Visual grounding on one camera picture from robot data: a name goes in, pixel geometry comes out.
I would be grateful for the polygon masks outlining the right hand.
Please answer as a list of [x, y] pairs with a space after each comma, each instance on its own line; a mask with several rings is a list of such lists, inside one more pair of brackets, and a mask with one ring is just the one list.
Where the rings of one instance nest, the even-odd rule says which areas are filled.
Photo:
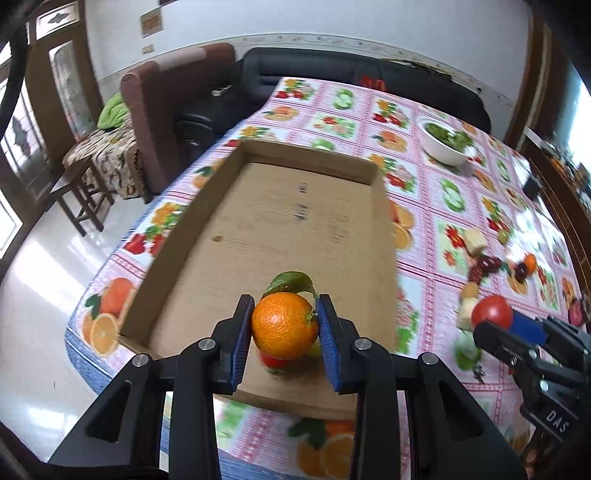
[[532, 476], [535, 473], [536, 464], [538, 463], [539, 457], [541, 457], [542, 455], [542, 450], [540, 450], [536, 445], [530, 444], [528, 444], [522, 452], [522, 465], [524, 466], [529, 476]]

